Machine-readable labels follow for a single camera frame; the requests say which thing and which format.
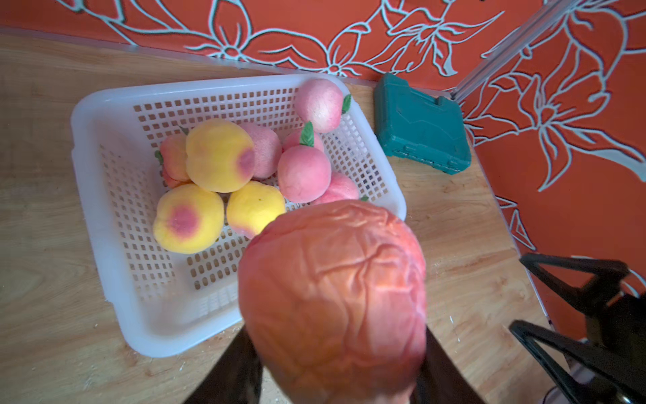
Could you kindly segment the orange pink peach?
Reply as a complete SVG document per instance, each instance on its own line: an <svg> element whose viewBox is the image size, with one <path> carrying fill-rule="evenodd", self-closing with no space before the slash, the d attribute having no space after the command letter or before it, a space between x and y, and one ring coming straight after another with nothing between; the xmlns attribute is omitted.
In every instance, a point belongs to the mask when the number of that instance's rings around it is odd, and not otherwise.
<svg viewBox="0 0 646 404"><path fill-rule="evenodd" d="M279 216L238 266L262 363L294 403L406 403L426 353L427 266L416 236L359 200Z"/></svg>

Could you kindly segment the pink peach front with leaf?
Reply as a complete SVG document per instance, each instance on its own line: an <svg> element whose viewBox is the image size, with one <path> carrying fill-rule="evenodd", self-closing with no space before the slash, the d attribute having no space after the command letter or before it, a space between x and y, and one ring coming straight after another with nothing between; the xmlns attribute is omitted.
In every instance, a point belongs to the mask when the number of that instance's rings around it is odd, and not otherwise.
<svg viewBox="0 0 646 404"><path fill-rule="evenodd" d="M266 126L244 122L240 127L253 140L255 153L255 168L253 177L266 179L274 175L278 169L282 155L282 144L278 135Z"/></svg>

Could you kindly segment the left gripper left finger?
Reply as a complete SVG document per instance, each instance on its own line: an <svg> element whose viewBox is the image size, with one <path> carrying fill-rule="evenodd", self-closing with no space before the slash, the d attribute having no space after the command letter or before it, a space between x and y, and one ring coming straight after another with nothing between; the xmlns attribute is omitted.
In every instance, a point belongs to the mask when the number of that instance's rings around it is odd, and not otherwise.
<svg viewBox="0 0 646 404"><path fill-rule="evenodd" d="M259 404L263 364L243 326L186 404Z"/></svg>

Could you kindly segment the pink peach with leaf upper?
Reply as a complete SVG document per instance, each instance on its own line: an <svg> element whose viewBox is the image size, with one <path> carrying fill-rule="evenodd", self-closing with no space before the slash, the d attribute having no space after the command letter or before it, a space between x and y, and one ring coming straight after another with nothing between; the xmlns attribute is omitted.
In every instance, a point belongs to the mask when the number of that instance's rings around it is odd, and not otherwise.
<svg viewBox="0 0 646 404"><path fill-rule="evenodd" d="M333 172L331 183L321 197L311 202L311 205L323 205L339 200L361 200L356 183L343 173Z"/></svg>

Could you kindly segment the yellow red peach front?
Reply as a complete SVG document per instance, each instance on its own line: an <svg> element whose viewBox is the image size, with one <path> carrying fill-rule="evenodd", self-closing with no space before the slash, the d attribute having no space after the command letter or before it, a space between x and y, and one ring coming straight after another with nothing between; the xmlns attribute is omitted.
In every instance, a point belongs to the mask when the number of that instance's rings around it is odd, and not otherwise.
<svg viewBox="0 0 646 404"><path fill-rule="evenodd" d="M187 136L186 153L189 178L205 190L232 193L253 177L253 140L233 122L211 119L191 129Z"/></svg>

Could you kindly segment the orange red peach with leaf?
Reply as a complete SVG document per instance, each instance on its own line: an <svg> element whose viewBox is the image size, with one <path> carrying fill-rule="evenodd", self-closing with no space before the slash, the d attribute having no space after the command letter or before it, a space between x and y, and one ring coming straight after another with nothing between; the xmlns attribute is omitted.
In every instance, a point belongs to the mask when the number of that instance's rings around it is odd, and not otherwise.
<svg viewBox="0 0 646 404"><path fill-rule="evenodd" d="M185 134L173 134L165 139L155 156L161 163L161 175L170 189L177 188L191 182L188 176L186 161L186 140Z"/></svg>

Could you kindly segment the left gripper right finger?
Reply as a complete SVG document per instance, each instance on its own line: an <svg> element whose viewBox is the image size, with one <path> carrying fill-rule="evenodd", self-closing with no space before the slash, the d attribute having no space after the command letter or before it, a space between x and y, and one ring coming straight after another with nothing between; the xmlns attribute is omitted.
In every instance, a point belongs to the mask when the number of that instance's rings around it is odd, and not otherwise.
<svg viewBox="0 0 646 404"><path fill-rule="evenodd" d="M415 388L410 395L412 404L484 404L485 402L464 379L446 354L439 341L426 331L427 350Z"/></svg>

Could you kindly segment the pink peach with leaf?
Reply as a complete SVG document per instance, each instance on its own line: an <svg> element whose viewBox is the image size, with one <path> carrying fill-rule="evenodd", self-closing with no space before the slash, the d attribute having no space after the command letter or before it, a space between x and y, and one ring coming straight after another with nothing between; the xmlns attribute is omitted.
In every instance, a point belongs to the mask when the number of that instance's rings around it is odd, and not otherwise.
<svg viewBox="0 0 646 404"><path fill-rule="evenodd" d="M323 205L339 200L361 200L356 183L343 173L333 172L331 183L321 197L311 202L311 205Z"/></svg>
<svg viewBox="0 0 646 404"><path fill-rule="evenodd" d="M274 175L278 169L282 155L282 144L278 135L266 126L244 122L240 127L253 140L255 153L255 168L253 177L266 179Z"/></svg>
<svg viewBox="0 0 646 404"><path fill-rule="evenodd" d="M292 203L310 203L323 195L331 183L331 163L315 147L313 124L308 121L299 134L299 144L288 148L278 165L279 190Z"/></svg>

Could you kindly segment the pink peach with leaf lower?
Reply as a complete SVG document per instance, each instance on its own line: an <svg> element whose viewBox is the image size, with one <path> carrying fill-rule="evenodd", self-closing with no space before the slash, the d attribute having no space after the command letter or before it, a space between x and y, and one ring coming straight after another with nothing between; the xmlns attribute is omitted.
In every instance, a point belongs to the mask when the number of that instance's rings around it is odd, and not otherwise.
<svg viewBox="0 0 646 404"><path fill-rule="evenodd" d="M299 134L299 144L288 148L278 165L279 190L292 203L310 203L323 195L331 183L331 163L315 147L313 124L308 121Z"/></svg>

